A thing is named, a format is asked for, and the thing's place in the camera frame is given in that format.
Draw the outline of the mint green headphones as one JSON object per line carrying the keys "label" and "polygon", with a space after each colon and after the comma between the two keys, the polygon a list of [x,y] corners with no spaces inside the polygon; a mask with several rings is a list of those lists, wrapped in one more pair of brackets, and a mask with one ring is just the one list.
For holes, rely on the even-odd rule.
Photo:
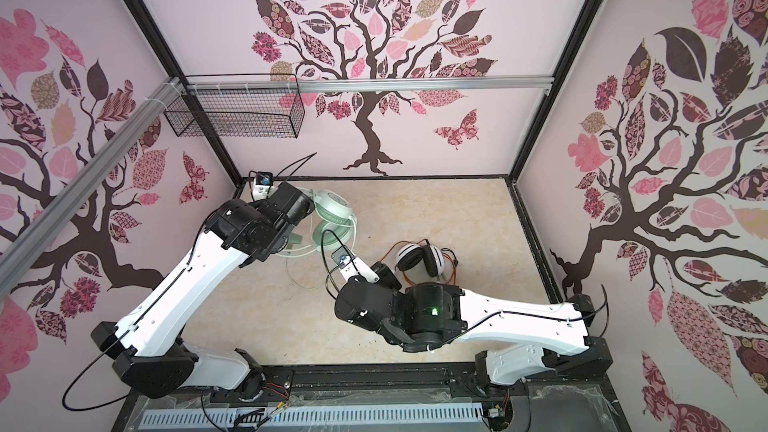
{"label": "mint green headphones", "polygon": [[351,204],[330,190],[300,187],[314,204],[307,217],[308,233],[291,232],[287,245],[277,255],[286,259],[301,258],[313,253],[334,252],[342,245],[350,251],[355,247],[358,220]]}

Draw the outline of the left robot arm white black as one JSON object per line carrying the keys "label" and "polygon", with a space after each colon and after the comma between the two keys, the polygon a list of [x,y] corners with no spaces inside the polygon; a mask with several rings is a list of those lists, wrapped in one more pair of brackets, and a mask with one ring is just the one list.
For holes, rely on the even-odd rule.
{"label": "left robot arm white black", "polygon": [[152,399],[187,387],[226,390],[242,401],[258,398],[265,376],[247,351],[196,346],[182,331],[225,277],[282,251],[314,210],[311,195],[290,183],[254,202],[231,199],[214,210],[190,251],[140,305],[92,331],[120,380]]}

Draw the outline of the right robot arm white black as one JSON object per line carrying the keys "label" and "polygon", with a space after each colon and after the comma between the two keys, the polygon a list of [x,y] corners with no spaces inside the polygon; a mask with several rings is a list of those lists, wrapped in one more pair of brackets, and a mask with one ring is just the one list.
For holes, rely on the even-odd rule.
{"label": "right robot arm white black", "polygon": [[604,375],[613,363],[606,340],[588,330],[598,310],[587,295],[534,304],[436,282],[401,290],[380,262],[368,266],[358,257],[342,256],[336,268],[345,283],[335,298],[335,316],[405,353],[469,341],[503,343],[475,357],[482,386],[511,386],[545,372],[591,378]]}

